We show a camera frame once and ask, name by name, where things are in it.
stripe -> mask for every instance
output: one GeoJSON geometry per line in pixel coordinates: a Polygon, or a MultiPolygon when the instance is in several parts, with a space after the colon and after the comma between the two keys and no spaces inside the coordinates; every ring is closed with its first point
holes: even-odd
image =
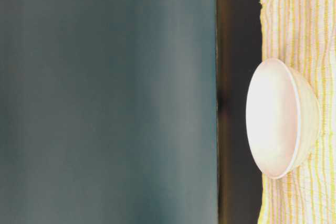
{"type": "MultiPolygon", "coordinates": [[[[311,83],[311,8],[308,8],[308,28],[309,30],[306,31],[307,33],[307,47],[308,47],[308,70],[307,70],[307,77],[308,82],[311,83]]],[[[308,169],[309,169],[309,177],[310,177],[310,198],[311,198],[311,212],[313,217],[313,223],[316,223],[316,217],[315,217],[315,207],[314,207],[314,198],[313,198],[313,177],[312,177],[312,170],[311,170],[311,161],[312,161],[312,155],[310,154],[308,159],[308,169]]]]}
{"type": "Polygon", "coordinates": [[[295,16],[296,16],[296,13],[295,13],[295,0],[290,0],[289,4],[291,3],[291,13],[292,13],[292,20],[291,20],[291,23],[292,23],[292,45],[291,45],[291,54],[290,54],[290,63],[289,65],[291,67],[293,67],[294,65],[294,57],[295,57],[295,16]]]}
{"type": "Polygon", "coordinates": [[[265,175],[262,174],[262,202],[261,202],[261,210],[260,210],[260,215],[259,215],[259,219],[258,219],[258,224],[263,224],[264,221],[264,213],[265,213],[265,205],[266,205],[266,187],[267,187],[267,182],[266,182],[266,178],[265,175]]]}
{"type": "Polygon", "coordinates": [[[298,0],[298,51],[297,51],[297,65],[298,65],[298,71],[301,69],[301,0],[298,0]]]}
{"type": "Polygon", "coordinates": [[[293,212],[292,212],[292,192],[291,192],[291,187],[292,187],[292,174],[288,173],[287,174],[287,197],[288,197],[288,207],[289,207],[289,223],[293,223],[293,212]]]}
{"type": "Polygon", "coordinates": [[[281,0],[278,3],[278,58],[281,58],[281,14],[280,14],[281,0]]]}
{"type": "MultiPolygon", "coordinates": [[[[315,66],[315,72],[314,72],[314,86],[315,86],[315,94],[317,98],[319,99],[319,87],[318,87],[318,67],[319,67],[319,56],[320,56],[320,40],[319,40],[319,3],[320,0],[316,0],[315,5],[315,36],[316,36],[316,66],[315,66]]],[[[320,139],[318,138],[316,141],[316,152],[315,152],[315,174],[317,178],[317,185],[318,185],[318,196],[319,196],[319,210],[320,210],[320,217],[323,216],[323,210],[322,210],[322,186],[321,186],[321,180],[318,172],[319,167],[319,149],[320,149],[320,139]]]]}
{"type": "MultiPolygon", "coordinates": [[[[329,6],[329,2],[328,0],[324,0],[324,19],[323,19],[323,22],[324,22],[324,41],[327,43],[327,45],[329,44],[328,43],[328,6],[329,6]]],[[[325,56],[326,56],[326,50],[324,51],[324,55],[323,55],[323,58],[325,59],[325,56]]],[[[325,75],[326,75],[326,72],[325,72],[325,68],[322,68],[321,69],[321,72],[322,72],[322,88],[323,88],[323,106],[322,106],[322,127],[323,127],[323,132],[326,131],[326,127],[325,127],[325,107],[326,107],[326,85],[325,85],[325,75]]],[[[325,171],[326,171],[326,166],[325,166],[325,146],[324,146],[324,142],[325,142],[325,138],[324,138],[324,134],[323,134],[323,137],[321,138],[322,140],[322,172],[323,172],[323,181],[324,181],[324,193],[325,193],[325,203],[326,203],[326,215],[327,215],[327,222],[329,222],[329,214],[328,214],[328,190],[327,190],[327,179],[326,179],[326,176],[325,176],[325,171]]]]}
{"type": "Polygon", "coordinates": [[[273,15],[274,15],[274,8],[273,8],[273,5],[274,5],[274,0],[269,0],[270,2],[270,30],[271,30],[271,34],[270,34],[270,55],[269,55],[269,58],[273,58],[273,49],[274,49],[274,46],[273,46],[273,15]]]}
{"type": "MultiPolygon", "coordinates": [[[[336,1],[333,1],[333,12],[332,12],[332,21],[336,23],[336,1]]],[[[330,43],[333,43],[335,40],[334,34],[332,34],[332,40],[330,43]]],[[[332,68],[330,63],[330,52],[328,52],[328,62],[329,62],[329,79],[330,79],[330,102],[329,102],[329,139],[328,139],[328,149],[329,149],[329,165],[330,165],[330,185],[331,185],[331,210],[332,210],[332,223],[336,223],[336,212],[335,212],[335,174],[334,174],[334,160],[333,160],[333,149],[332,149],[332,127],[331,127],[331,120],[332,120],[332,101],[333,101],[333,74],[332,68]]]]}

teal surface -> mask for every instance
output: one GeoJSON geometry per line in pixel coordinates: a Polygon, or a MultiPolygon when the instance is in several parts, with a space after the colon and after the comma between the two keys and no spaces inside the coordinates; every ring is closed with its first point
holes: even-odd
{"type": "Polygon", "coordinates": [[[0,0],[0,222],[217,223],[215,0],[0,0]]]}

wall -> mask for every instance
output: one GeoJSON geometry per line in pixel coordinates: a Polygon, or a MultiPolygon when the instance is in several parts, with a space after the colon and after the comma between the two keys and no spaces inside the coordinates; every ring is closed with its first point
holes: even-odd
{"type": "Polygon", "coordinates": [[[217,223],[215,0],[0,0],[0,222],[217,223]]]}

white bowl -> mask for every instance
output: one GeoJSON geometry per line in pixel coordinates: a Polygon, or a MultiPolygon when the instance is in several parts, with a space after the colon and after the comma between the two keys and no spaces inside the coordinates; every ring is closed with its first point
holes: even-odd
{"type": "Polygon", "coordinates": [[[266,176],[281,178],[308,157],[320,118],[319,102],[299,72],[279,59],[258,66],[247,94],[246,128],[252,156],[266,176]]]}

striped cloth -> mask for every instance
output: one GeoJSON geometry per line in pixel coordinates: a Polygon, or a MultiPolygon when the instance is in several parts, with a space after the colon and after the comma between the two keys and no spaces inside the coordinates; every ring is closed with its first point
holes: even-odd
{"type": "Polygon", "coordinates": [[[258,223],[336,223],[336,0],[260,0],[262,58],[298,70],[321,105],[322,131],[282,179],[263,175],[258,223]]]}

